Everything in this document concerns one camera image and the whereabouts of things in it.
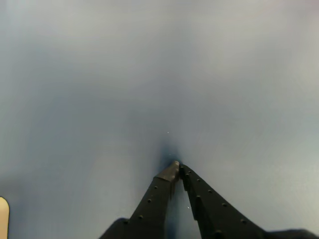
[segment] blue-gray background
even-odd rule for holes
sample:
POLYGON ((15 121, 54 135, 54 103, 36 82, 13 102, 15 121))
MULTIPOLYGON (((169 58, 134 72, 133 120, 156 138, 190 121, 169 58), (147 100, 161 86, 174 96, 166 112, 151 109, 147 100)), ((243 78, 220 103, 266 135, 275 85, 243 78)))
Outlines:
POLYGON ((261 227, 319 234, 318 24, 317 0, 1 0, 10 239, 97 238, 163 153, 261 227))

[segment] gray surface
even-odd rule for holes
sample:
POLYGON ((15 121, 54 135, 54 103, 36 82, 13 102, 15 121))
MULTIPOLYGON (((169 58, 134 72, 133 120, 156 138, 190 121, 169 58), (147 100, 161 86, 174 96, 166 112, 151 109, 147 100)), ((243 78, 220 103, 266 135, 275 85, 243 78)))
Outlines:
MULTIPOLYGON (((318 1, 0 7, 10 239, 97 238, 167 147, 261 227, 319 234, 318 1)), ((198 238, 178 197, 177 237, 198 238)))

